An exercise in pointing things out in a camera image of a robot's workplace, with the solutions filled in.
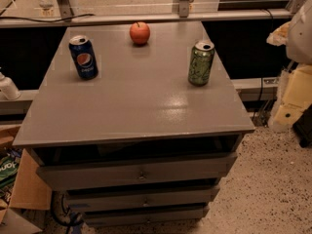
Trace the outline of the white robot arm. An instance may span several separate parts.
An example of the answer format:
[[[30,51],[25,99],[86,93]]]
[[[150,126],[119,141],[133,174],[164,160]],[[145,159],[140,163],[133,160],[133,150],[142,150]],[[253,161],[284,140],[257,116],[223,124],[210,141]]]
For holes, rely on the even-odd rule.
[[[312,64],[312,0],[306,0],[292,17],[286,52],[295,62]]]

